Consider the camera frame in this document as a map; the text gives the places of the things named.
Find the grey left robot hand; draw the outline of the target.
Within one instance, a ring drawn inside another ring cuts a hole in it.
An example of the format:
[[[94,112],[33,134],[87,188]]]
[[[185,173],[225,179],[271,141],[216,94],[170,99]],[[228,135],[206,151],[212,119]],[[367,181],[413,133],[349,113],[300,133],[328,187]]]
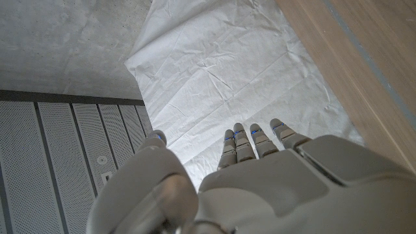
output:
[[[215,172],[195,187],[162,131],[106,183],[87,233],[414,233],[415,175],[338,136],[278,119],[279,150],[253,124],[226,131]]]

